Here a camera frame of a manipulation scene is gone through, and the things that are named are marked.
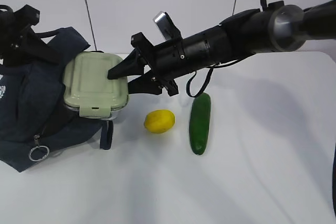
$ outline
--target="metal ring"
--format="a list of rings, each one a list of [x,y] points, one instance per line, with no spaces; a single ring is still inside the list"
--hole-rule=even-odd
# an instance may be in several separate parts
[[[33,158],[31,157],[31,156],[32,156],[32,153],[34,152],[34,150],[36,150],[36,149],[40,149],[40,148],[44,148],[44,149],[47,150],[46,155],[44,155],[42,158],[39,158],[39,159],[33,159]],[[32,148],[32,149],[30,150],[30,152],[29,152],[28,157],[29,157],[29,159],[30,159],[31,161],[33,161],[33,162],[40,162],[40,161],[42,161],[42,160],[45,160],[45,159],[47,158],[47,156],[49,155],[49,153],[50,153],[50,150],[49,150],[48,147],[46,147],[46,146],[44,146],[44,145],[40,145],[40,146],[35,146],[34,148]]]

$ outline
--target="yellow lemon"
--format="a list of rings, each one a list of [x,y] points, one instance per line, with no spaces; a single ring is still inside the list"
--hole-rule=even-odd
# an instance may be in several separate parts
[[[145,128],[156,134],[161,134],[171,129],[175,124],[175,115],[169,110],[155,110],[146,116]]]

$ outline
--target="backpack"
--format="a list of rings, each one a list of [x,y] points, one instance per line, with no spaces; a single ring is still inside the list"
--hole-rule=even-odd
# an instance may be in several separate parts
[[[82,118],[64,106],[65,66],[89,44],[68,27],[47,45],[61,56],[60,63],[34,59],[21,66],[0,65],[0,160],[18,172],[51,152],[84,143],[100,129],[100,148],[111,147],[112,121]]]

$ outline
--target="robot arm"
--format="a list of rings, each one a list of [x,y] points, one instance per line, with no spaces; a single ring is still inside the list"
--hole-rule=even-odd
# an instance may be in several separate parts
[[[133,35],[134,50],[109,71],[109,79],[140,75],[129,83],[130,93],[178,94],[175,78],[206,67],[241,61],[262,52],[299,49],[306,40],[336,39],[336,0],[302,10],[283,1],[250,9],[219,25],[188,38],[182,38],[167,13],[154,22],[166,42],[152,45],[142,33]],[[151,70],[144,73],[144,66]]]

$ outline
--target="green cucumber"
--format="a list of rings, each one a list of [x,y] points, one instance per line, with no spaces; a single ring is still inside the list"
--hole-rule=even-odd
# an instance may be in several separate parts
[[[211,99],[207,93],[195,98],[189,121],[190,146],[196,155],[202,155],[206,149],[209,135]]]

